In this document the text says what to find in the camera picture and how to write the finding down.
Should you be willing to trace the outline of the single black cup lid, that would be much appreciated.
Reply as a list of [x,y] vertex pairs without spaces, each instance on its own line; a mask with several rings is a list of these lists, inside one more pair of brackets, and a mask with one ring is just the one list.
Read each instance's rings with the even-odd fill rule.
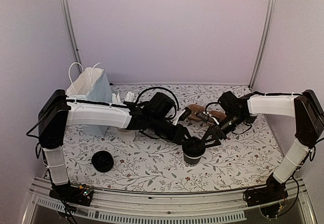
[[191,156],[197,156],[199,154],[204,154],[206,149],[202,147],[200,141],[193,141],[194,145],[192,148],[182,148],[182,151]]

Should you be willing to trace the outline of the single black paper cup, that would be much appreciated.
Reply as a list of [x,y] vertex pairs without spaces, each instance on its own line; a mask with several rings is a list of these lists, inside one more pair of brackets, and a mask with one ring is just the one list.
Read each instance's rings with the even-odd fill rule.
[[186,165],[188,165],[188,166],[196,166],[196,165],[198,165],[202,155],[203,154],[199,154],[197,156],[191,156],[191,155],[188,155],[185,152],[183,152],[184,161],[185,161]]

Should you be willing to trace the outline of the stack of black lids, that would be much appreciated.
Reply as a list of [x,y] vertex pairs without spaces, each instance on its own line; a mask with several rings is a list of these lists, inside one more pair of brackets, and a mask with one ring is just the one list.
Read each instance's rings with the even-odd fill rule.
[[92,156],[91,163],[98,172],[108,172],[113,168],[114,160],[108,151],[98,151]]

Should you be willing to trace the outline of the stack of paper cups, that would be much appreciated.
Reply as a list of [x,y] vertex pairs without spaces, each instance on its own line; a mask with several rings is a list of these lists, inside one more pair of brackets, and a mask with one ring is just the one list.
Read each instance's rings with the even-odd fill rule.
[[253,124],[256,119],[257,119],[257,115],[250,115],[248,118],[245,119],[244,123],[246,125],[250,125]]

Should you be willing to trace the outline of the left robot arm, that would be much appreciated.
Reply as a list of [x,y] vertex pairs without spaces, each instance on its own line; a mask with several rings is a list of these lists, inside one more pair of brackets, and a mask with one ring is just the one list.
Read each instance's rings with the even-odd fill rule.
[[107,103],[69,98],[62,89],[56,90],[38,114],[37,123],[26,133],[37,129],[35,138],[44,152],[47,169],[56,193],[65,201],[75,197],[70,186],[63,156],[65,129],[71,125],[108,126],[144,132],[150,130],[158,137],[177,145],[192,144],[195,138],[179,122],[188,115],[180,111],[175,96],[158,92],[150,100]]

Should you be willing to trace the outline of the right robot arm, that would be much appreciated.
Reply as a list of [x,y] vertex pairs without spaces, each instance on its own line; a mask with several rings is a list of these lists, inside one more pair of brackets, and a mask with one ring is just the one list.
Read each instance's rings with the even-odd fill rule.
[[272,202],[284,190],[286,181],[302,167],[311,149],[321,140],[323,109],[314,91],[308,89],[299,94],[253,92],[239,98],[228,91],[221,95],[217,104],[225,111],[226,116],[208,128],[198,145],[201,149],[220,145],[227,134],[259,114],[289,116],[295,119],[294,141],[262,190],[262,198]]

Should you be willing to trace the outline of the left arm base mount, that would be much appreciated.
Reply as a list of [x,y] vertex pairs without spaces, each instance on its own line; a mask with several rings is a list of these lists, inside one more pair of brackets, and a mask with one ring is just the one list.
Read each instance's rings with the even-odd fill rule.
[[67,203],[90,206],[93,188],[87,185],[72,186],[70,183],[59,186],[52,184],[49,196]]

